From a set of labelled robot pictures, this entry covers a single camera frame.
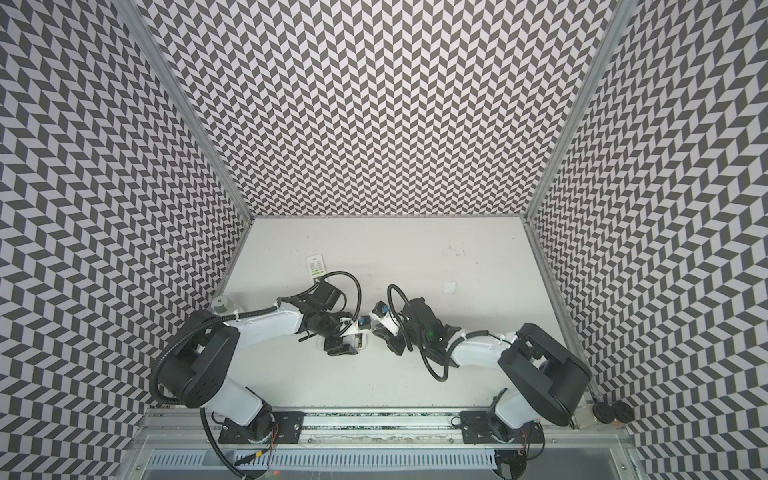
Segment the white battery cover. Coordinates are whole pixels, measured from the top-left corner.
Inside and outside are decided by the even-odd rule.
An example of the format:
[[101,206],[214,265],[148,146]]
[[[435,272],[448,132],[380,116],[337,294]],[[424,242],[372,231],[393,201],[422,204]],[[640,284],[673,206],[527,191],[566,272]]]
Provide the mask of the white battery cover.
[[443,283],[443,292],[447,295],[453,295],[456,293],[458,285],[455,281],[445,281]]

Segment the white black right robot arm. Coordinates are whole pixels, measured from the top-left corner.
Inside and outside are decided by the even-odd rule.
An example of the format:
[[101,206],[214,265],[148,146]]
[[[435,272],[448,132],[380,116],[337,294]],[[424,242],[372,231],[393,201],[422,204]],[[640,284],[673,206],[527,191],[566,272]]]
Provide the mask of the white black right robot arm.
[[416,350],[430,376],[448,380],[450,370],[481,367],[503,372],[513,385],[494,396],[482,429],[510,442],[537,420],[572,427],[573,416],[591,381],[591,372],[573,352],[545,330],[525,323],[509,335],[468,331],[442,323],[425,300],[408,300],[401,311],[378,302],[371,311],[374,334],[400,356]]

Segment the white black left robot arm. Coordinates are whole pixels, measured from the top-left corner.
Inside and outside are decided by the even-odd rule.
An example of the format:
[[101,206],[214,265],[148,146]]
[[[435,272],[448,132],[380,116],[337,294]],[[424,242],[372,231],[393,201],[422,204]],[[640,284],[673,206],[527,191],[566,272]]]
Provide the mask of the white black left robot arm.
[[259,310],[216,315],[193,313],[154,360],[149,377],[151,397],[162,405],[183,405],[223,416],[247,432],[251,442],[273,434],[272,407],[229,375],[236,353],[258,343],[307,333],[340,338],[360,316],[362,288],[354,280],[352,311],[334,309],[347,297],[325,278],[308,289]]

